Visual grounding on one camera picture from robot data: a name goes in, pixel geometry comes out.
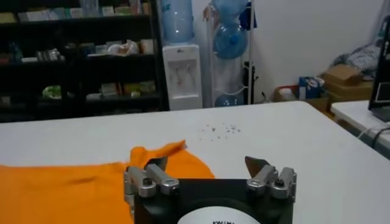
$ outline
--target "cardboard box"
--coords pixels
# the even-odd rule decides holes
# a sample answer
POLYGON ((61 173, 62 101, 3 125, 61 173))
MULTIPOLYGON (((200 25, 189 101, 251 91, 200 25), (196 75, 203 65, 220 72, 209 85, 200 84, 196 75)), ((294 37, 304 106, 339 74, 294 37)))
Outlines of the cardboard box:
POLYGON ((344 86, 359 85, 363 81, 360 71, 347 65, 337 65, 328 69, 322 78, 325 81, 344 86))
MULTIPOLYGON (((287 101, 298 101, 297 100, 286 100, 280 93, 279 90, 282 88, 291 88, 293 92, 296 92, 298 89, 298 86, 285 86, 285 87, 279 87, 275 89, 274 92, 274 102, 287 102, 287 101)), ((308 100, 302 100, 308 104, 310 104, 312 107, 315 109, 321 111, 321 112, 326 112, 328 110, 328 103, 329 103, 329 98, 328 97, 321 97, 317 99, 308 99, 308 100)))
POLYGON ((359 95, 357 95, 357 96, 353 96, 353 95, 340 96, 340 95, 337 95, 333 92, 327 92, 327 94, 329 95, 331 103, 358 101, 358 100, 369 100, 371 98, 371 95, 370 96, 359 96, 359 95))
POLYGON ((343 86, 333 82, 325 82, 324 88, 339 96, 361 96, 370 98, 373 85, 372 82, 361 82, 357 86, 343 86))

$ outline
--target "white desk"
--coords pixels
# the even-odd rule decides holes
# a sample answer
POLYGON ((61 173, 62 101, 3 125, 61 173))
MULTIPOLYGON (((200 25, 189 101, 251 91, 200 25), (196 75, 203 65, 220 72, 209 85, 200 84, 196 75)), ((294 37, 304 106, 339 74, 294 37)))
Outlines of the white desk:
MULTIPOLYGON (((336 115, 337 119, 345 120, 360 131, 365 131, 367 128, 384 127, 386 123, 372 115, 368 110, 368 104, 368 101, 334 103, 331 106, 331 111, 336 115)), ((369 130, 367 135, 374 138, 378 132, 379 130, 377 129, 369 130)), ((390 149, 390 134, 388 132, 383 133, 378 138, 378 142, 390 149)))
POLYGON ((389 223, 390 162, 302 102, 2 124, 0 163, 108 163, 181 139, 218 178, 248 178, 246 155, 294 168, 296 224, 389 223))

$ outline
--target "water cooler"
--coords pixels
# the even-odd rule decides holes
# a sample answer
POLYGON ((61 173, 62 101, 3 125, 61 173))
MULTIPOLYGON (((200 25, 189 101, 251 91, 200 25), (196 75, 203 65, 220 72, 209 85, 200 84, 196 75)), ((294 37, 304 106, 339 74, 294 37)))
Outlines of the water cooler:
POLYGON ((203 108, 199 46, 194 38, 192 0, 160 0, 166 84, 171 110, 203 108))
POLYGON ((199 46, 165 46, 163 56, 170 109, 202 108, 199 46))

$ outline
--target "metal clamp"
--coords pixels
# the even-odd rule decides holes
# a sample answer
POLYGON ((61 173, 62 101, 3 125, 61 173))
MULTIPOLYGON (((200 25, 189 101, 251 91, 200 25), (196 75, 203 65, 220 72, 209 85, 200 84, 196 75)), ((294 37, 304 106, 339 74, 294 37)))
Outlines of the metal clamp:
POLYGON ((146 166, 146 175, 153 179, 159 186, 162 194, 172 195, 179 189, 179 180, 167 175, 156 164, 146 166))
POLYGON ((277 176, 278 171, 274 166, 265 165, 256 176, 247 180, 247 187, 250 191, 254 191, 257 196, 261 196, 265 193, 267 185, 273 182, 277 176))
POLYGON ((295 201, 297 189, 297 174, 292 168, 283 168, 278 179, 271 184, 271 195, 277 199, 292 197, 295 201))
POLYGON ((138 194, 143 198, 153 197, 156 194, 156 183, 138 167, 128 167, 124 177, 125 194, 138 194))

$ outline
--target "metal blade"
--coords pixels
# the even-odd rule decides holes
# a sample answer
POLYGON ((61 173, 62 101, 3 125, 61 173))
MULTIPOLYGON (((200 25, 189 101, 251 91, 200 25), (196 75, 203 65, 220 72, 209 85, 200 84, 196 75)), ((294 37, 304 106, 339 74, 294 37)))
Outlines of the metal blade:
POLYGON ((156 164, 161 170, 165 171, 167 163, 168 163, 168 157, 167 156, 164 156, 164 157, 161 157, 161 158, 154 158, 154 159, 151 159, 151 160, 149 160, 147 162, 147 164, 145 165, 144 169, 146 169, 147 165, 149 165, 149 164, 156 164))
POLYGON ((245 164, 251 178, 255 177, 265 165, 269 165, 269 163, 263 159, 256 159, 249 156, 245 157, 245 164))

